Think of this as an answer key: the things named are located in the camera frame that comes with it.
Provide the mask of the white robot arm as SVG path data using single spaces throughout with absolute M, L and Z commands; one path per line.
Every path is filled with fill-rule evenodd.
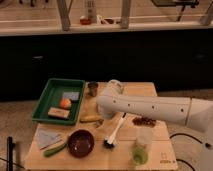
M 97 96 L 98 112 L 112 118 L 126 112 L 173 122 L 204 133 L 198 171 L 213 171 L 213 101 L 189 97 L 125 95 L 118 80 L 110 80 Z

